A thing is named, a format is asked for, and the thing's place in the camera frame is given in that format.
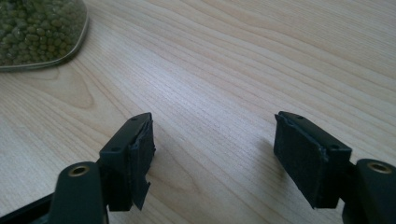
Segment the glass jar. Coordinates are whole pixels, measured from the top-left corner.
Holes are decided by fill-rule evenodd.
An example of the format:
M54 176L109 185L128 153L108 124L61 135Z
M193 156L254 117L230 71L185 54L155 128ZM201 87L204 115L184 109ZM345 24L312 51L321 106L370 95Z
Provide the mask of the glass jar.
M0 71L70 59L87 31L82 0L0 0Z

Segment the black plastic part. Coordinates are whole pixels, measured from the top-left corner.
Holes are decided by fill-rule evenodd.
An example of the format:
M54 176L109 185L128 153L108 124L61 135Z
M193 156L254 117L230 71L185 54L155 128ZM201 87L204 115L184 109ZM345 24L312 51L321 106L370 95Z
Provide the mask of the black plastic part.
M145 176L154 156L152 118L141 114L125 122L100 151L98 164L110 211L142 209L149 183Z
M107 222L98 165L85 161L61 171L49 210L49 224Z
M312 207L335 208L352 149L302 116L281 111L276 120L274 152L286 172Z
M356 164L358 187L369 223L396 223L396 168L375 160L360 160Z
M52 194L41 198L33 203L29 203L24 207L15 210L3 217L0 217L1 224L15 224L15 223L45 223L40 222L40 219L46 218L50 210L50 202Z

